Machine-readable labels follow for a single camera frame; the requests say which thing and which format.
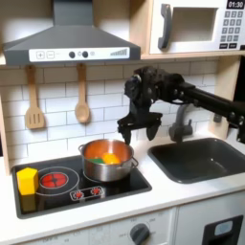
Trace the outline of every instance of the microwave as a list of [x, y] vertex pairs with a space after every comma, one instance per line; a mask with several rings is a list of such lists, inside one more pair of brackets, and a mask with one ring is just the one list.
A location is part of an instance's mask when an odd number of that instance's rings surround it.
[[154, 0], [151, 54], [245, 49], [245, 0]]

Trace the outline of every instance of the black stovetop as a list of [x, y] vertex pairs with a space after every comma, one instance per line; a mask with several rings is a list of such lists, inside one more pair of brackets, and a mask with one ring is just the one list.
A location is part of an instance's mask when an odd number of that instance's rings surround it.
[[[16, 172], [25, 167], [38, 170], [39, 188], [34, 195], [21, 196], [18, 191]], [[12, 180], [19, 218], [65, 211], [151, 190], [136, 168], [121, 181], [89, 180], [83, 174], [80, 156], [16, 166], [12, 169]]]

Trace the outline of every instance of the black sink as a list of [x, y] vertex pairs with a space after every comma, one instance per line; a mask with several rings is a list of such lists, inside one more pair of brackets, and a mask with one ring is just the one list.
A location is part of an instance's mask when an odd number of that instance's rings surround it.
[[214, 138], [158, 145], [148, 154], [168, 178], [182, 184], [245, 172], [245, 156]]

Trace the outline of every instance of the black robotic arm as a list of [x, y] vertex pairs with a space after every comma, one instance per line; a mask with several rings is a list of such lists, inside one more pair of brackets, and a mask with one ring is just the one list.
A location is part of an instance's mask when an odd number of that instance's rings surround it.
[[130, 98], [129, 114], [118, 120], [119, 132], [129, 145], [131, 131], [146, 128], [147, 138], [151, 141], [161, 125], [161, 113], [150, 112], [156, 100], [174, 104], [192, 103], [203, 107], [238, 127], [237, 140], [245, 144], [245, 105], [232, 102], [208, 92], [197, 89], [184, 81], [179, 74], [169, 74], [161, 69], [143, 67], [134, 72], [125, 84], [124, 93]]

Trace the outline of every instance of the orange food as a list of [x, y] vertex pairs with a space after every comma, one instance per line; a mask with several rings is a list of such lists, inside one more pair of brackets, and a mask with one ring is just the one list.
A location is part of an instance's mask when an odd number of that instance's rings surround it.
[[120, 159], [113, 153], [104, 153], [102, 159], [106, 165], [118, 165]]

